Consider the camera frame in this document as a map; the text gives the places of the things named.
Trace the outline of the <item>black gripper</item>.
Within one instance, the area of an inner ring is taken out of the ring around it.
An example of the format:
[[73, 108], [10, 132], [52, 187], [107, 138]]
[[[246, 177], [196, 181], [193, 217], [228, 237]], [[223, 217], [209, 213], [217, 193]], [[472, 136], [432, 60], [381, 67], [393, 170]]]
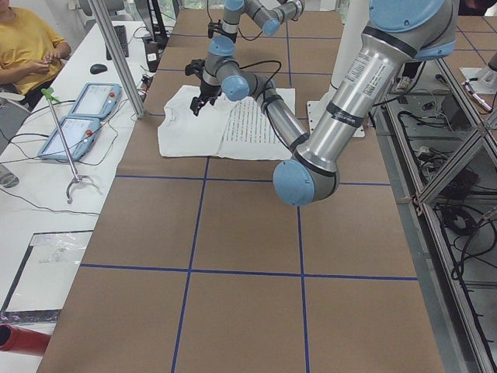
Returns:
[[200, 83], [200, 96], [193, 97], [189, 108], [192, 110], [194, 116], [198, 116], [200, 110], [207, 103], [213, 106], [220, 95], [220, 85], [211, 85], [210, 83], [202, 80]]

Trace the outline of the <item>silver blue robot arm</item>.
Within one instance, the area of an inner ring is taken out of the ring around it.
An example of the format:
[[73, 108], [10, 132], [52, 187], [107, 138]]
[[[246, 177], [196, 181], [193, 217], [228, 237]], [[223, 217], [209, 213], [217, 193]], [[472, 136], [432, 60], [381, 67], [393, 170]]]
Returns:
[[298, 20], [305, 9], [305, 1], [279, 1], [274, 9], [266, 8], [257, 0], [227, 0], [224, 2], [223, 19], [209, 25], [209, 38], [214, 32], [231, 39], [234, 43], [239, 31], [240, 18], [248, 15], [267, 35], [274, 35], [280, 26], [289, 20]]
[[276, 92], [273, 81], [242, 70], [233, 56], [243, 15], [264, 34], [273, 35], [282, 23], [302, 15], [304, 3], [281, 1], [267, 9], [258, 1], [227, 1], [223, 19], [210, 30], [207, 56], [185, 68], [187, 75], [200, 80], [200, 94], [190, 108], [199, 113], [219, 96], [231, 101], [254, 99], [291, 153], [274, 170], [276, 194], [293, 206], [323, 200], [339, 186], [338, 157], [402, 65], [453, 52], [458, 7], [456, 1], [369, 1], [360, 34], [362, 47], [309, 132]]

